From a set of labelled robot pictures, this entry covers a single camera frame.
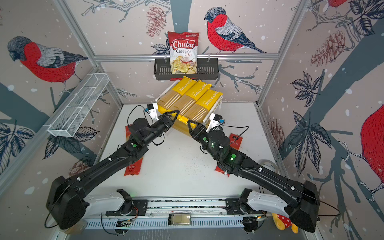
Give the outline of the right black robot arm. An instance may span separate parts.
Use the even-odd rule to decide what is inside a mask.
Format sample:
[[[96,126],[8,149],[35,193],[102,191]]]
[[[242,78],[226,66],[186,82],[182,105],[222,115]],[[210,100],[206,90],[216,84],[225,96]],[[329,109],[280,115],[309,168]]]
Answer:
[[[232,138],[227,137],[219,126],[208,130],[203,124],[189,120],[188,128],[191,137],[217,161],[221,170],[252,181],[277,196],[271,207],[254,206],[254,210],[282,214],[300,229],[315,232],[320,208],[315,184],[285,178],[258,164],[232,148]]]

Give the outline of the yellow spaghetti bag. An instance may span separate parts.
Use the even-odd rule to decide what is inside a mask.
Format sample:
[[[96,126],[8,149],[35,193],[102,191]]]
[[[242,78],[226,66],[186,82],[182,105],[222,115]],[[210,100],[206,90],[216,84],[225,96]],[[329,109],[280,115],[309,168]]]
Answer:
[[[158,111],[163,114],[169,112],[171,106],[174,105],[185,93],[190,90],[195,84],[196,80],[188,77],[183,77],[177,83],[170,86],[157,100]]]
[[[188,124],[188,121],[195,121],[203,124],[204,120],[209,117],[210,111],[214,105],[221,99],[223,93],[207,90],[202,97],[194,103],[185,114],[181,115],[179,121]]]
[[[186,112],[211,88],[211,86],[211,84],[203,81],[196,82],[170,107],[170,110],[179,110],[179,115],[184,116]]]

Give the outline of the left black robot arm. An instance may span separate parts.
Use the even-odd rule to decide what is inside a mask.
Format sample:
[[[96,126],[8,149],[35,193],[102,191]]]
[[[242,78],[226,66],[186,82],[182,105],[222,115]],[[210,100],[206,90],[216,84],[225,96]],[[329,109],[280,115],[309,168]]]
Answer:
[[[141,159],[149,150],[149,144],[172,128],[179,113],[178,110],[166,112],[152,125],[145,118],[136,119],[129,125],[131,135],[128,141],[109,157],[70,178],[56,178],[46,208],[58,227],[66,230],[79,222],[89,206],[85,197],[116,172]]]

